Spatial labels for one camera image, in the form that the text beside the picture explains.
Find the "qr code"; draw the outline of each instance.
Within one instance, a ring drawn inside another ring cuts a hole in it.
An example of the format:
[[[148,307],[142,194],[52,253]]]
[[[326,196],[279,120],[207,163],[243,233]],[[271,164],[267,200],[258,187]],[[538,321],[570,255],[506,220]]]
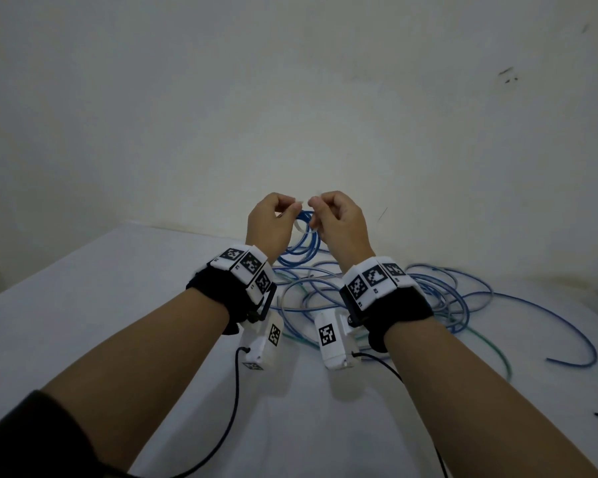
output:
[[[226,258],[228,260],[237,260],[243,254],[244,254],[243,250],[238,250],[236,248],[229,248],[224,253],[222,253],[219,257]]]
[[[270,329],[270,335],[268,336],[268,340],[270,340],[275,346],[279,343],[279,336],[281,336],[281,330],[275,324],[272,324]]]
[[[353,281],[350,282],[348,289],[350,289],[350,292],[352,292],[354,298],[357,299],[365,293],[365,291],[368,289],[368,286],[363,282],[363,279],[360,276],[357,276]]]
[[[332,344],[333,342],[337,341],[332,324],[328,324],[325,327],[319,328],[319,338],[321,339],[322,346]]]
[[[363,276],[370,284],[370,287],[374,287],[375,285],[388,279],[388,275],[386,275],[385,272],[383,272],[383,268],[381,268],[380,265],[375,265],[369,270],[366,270],[363,273]]]
[[[382,265],[393,277],[403,277],[406,274],[396,263],[383,263]]]
[[[248,253],[239,263],[253,275],[261,268],[261,262],[252,253]]]
[[[268,275],[266,275],[266,272],[261,272],[259,274],[257,280],[255,280],[255,285],[261,293],[266,293],[266,290],[270,285],[270,279],[268,278]]]
[[[254,371],[263,371],[263,367],[261,367],[259,364],[255,364],[254,362],[242,362],[242,364],[245,365],[248,369]]]

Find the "wrist strap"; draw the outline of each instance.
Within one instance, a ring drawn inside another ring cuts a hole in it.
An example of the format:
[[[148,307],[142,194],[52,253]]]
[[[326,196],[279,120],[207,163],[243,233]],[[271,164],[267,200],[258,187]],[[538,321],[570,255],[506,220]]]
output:
[[[368,343],[386,353],[385,332],[396,322],[419,321],[434,313],[416,282],[390,257],[371,257],[343,276],[339,291],[352,327],[365,326]]]
[[[263,321],[277,286],[265,254],[257,247],[233,245],[195,271],[186,288],[195,288],[228,310],[230,321],[224,335],[239,333],[238,323]],[[257,309],[268,298],[261,310]]]

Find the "hand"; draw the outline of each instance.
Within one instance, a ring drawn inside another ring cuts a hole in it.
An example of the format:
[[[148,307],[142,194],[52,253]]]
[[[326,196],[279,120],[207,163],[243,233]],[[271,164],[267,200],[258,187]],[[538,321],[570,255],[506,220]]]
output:
[[[286,251],[293,223],[301,212],[301,201],[285,194],[270,193],[248,215],[246,245],[255,245],[272,264]]]
[[[370,246],[363,212],[349,196],[332,191],[313,196],[308,205],[314,209],[310,228],[317,229],[342,272],[375,253]]]

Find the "black sleeve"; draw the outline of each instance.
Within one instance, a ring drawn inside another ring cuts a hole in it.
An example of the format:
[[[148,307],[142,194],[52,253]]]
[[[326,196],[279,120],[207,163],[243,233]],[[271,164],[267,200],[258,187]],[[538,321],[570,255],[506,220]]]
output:
[[[32,392],[0,420],[0,477],[103,475],[80,425],[46,394]]]

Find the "person's left hand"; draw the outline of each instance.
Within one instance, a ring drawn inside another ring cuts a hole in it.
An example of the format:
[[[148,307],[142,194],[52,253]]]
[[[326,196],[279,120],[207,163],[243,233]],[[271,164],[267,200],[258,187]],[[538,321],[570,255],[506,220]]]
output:
[[[291,196],[268,194],[248,216],[246,245],[255,245],[272,264],[290,243],[293,223],[301,209],[301,201]]]

